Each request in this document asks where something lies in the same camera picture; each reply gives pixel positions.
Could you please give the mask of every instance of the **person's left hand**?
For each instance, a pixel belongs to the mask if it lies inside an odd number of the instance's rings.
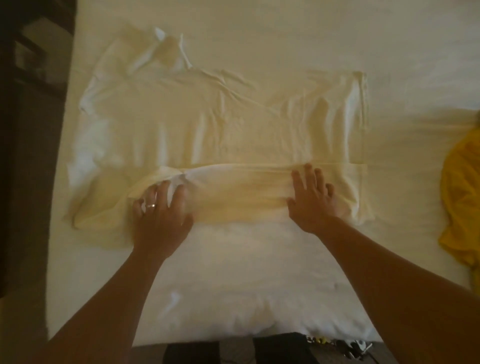
[[[185,186],[177,187],[168,206],[169,186],[170,181],[154,184],[133,203],[133,251],[159,263],[177,250],[193,226],[192,215],[184,212]]]

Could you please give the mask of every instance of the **hand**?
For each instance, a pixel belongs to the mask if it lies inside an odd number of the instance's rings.
[[[317,234],[329,217],[336,217],[338,212],[335,202],[335,188],[325,184],[320,168],[315,171],[310,163],[305,164],[305,180],[303,185],[300,173],[292,172],[295,199],[287,199],[290,218],[303,230]]]
[[[144,198],[133,203],[133,251],[159,263],[171,256],[193,226],[192,215],[185,215],[185,186],[175,190],[170,207],[167,192],[170,181],[150,186]],[[145,212],[142,203],[145,201]]]

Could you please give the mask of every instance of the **person's left arm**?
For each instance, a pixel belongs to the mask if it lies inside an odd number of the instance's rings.
[[[169,182],[133,204],[133,251],[114,276],[60,329],[32,363],[126,363],[155,276],[190,232],[185,188],[167,204]]]

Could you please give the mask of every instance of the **white bed sheet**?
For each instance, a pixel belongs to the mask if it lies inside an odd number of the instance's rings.
[[[275,64],[366,72],[372,127],[366,143],[368,189],[376,221],[361,230],[412,262],[468,286],[466,269],[437,244],[446,223],[439,180],[447,151],[473,127],[475,110],[480,108],[479,14],[480,4],[450,0],[289,0],[281,6],[275,0],[209,0],[202,4],[193,0],[79,1],[50,226],[50,336],[111,277],[129,253],[128,249],[94,247],[86,242],[91,234],[72,228],[66,165],[79,117],[79,99],[93,66],[127,24],[183,33],[190,61],[200,67],[228,67],[242,72]],[[221,233],[225,240],[229,234],[245,234],[248,239],[244,229]],[[190,249],[192,261],[198,262],[182,275],[188,282],[211,257],[198,247],[185,248]],[[308,248],[301,253],[308,255]],[[233,259],[215,269],[227,267]],[[245,269],[261,268],[258,258],[243,263]],[[275,297],[276,303],[265,303],[261,295],[235,293],[220,308],[182,303],[186,311],[191,310],[182,322],[158,312],[156,299],[160,293],[154,283],[135,344],[286,331],[378,340],[328,252],[318,264],[323,266],[318,286],[266,292]],[[295,272],[295,267],[287,269]],[[160,279],[168,277],[160,274],[156,282]],[[208,302],[202,282],[193,282],[199,287],[198,302]],[[303,291],[312,290],[313,302],[295,299]],[[242,310],[232,312],[234,306]]]

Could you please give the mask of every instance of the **person's right arm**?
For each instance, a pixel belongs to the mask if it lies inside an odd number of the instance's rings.
[[[480,298],[383,248],[336,216],[320,169],[292,172],[290,217],[342,267],[399,363],[478,363]]]

